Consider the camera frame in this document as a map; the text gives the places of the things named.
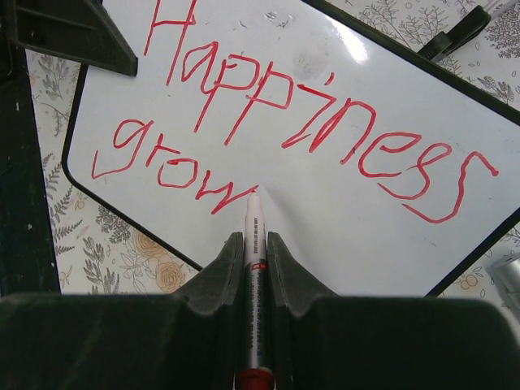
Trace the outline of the black front mounting rail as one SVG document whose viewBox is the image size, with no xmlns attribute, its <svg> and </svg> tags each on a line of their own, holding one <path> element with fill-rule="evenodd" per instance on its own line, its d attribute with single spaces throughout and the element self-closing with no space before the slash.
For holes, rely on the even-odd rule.
<svg viewBox="0 0 520 390">
<path fill-rule="evenodd" d="M 24 48 L 1 43 L 1 294 L 59 292 Z"/>
</svg>

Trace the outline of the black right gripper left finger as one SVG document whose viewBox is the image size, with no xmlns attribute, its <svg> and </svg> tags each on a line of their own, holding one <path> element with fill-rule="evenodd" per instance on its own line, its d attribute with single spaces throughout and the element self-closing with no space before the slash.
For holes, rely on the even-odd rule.
<svg viewBox="0 0 520 390">
<path fill-rule="evenodd" d="M 234 232 L 171 294 L 3 298 L 2 388 L 231 388 L 242 263 Z"/>
</svg>

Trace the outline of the floral patterned table mat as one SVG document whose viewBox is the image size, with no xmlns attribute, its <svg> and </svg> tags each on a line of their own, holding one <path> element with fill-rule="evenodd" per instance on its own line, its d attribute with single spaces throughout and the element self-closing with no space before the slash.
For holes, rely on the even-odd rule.
<svg viewBox="0 0 520 390">
<path fill-rule="evenodd" d="M 338 7 L 417 50 L 454 26 L 474 3 L 340 1 Z M 518 107 L 519 9 L 504 1 L 486 1 L 483 7 L 501 14 L 441 66 Z M 32 51 L 26 56 L 62 292 L 169 293 L 180 287 L 195 274 L 193 267 L 73 188 L 64 175 L 61 156 L 79 64 Z"/>
</svg>

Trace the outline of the silver metal microphone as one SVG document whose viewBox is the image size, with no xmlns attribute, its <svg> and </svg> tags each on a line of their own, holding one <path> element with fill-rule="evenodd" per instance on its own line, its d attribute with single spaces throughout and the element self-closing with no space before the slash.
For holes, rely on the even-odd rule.
<svg viewBox="0 0 520 390">
<path fill-rule="evenodd" d="M 496 260 L 487 267 L 494 285 L 503 302 L 519 312 L 519 253 Z"/>
</svg>

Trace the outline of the red white marker pen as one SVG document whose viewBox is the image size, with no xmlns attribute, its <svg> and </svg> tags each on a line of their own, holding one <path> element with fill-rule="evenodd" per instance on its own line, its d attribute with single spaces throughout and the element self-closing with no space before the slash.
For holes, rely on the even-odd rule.
<svg viewBox="0 0 520 390">
<path fill-rule="evenodd" d="M 245 215 L 243 294 L 235 388 L 272 389 L 275 376 L 267 238 L 262 203 L 256 192 L 248 198 Z"/>
</svg>

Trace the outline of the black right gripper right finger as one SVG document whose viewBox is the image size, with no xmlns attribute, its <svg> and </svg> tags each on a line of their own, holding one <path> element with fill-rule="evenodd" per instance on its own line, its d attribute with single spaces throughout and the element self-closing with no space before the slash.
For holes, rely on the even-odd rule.
<svg viewBox="0 0 520 390">
<path fill-rule="evenodd" d="M 342 297 L 267 239 L 279 389 L 516 389 L 519 346 L 485 301 Z"/>
</svg>

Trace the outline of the black framed whiteboard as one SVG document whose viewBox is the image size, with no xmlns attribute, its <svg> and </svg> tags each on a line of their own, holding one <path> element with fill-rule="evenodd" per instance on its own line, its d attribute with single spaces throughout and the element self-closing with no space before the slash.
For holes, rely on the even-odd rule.
<svg viewBox="0 0 520 390">
<path fill-rule="evenodd" d="M 199 266 L 266 226 L 342 295 L 436 294 L 519 220 L 519 113 L 336 8 L 107 1 L 138 73 L 82 69 L 69 180 Z"/>
</svg>

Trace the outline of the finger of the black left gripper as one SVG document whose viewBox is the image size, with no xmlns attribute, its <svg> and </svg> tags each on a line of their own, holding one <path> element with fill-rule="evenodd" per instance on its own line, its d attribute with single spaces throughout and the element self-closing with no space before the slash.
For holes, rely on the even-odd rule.
<svg viewBox="0 0 520 390">
<path fill-rule="evenodd" d="M 137 56 L 101 1 L 9 1 L 7 40 L 122 75 L 137 74 Z"/>
</svg>

